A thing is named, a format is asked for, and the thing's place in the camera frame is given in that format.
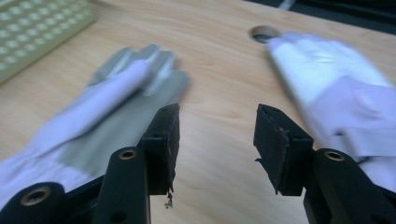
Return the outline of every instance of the glove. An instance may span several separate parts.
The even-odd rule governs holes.
[[[396,91],[386,77],[352,47],[318,35],[287,32],[268,47],[319,144],[396,192]]]

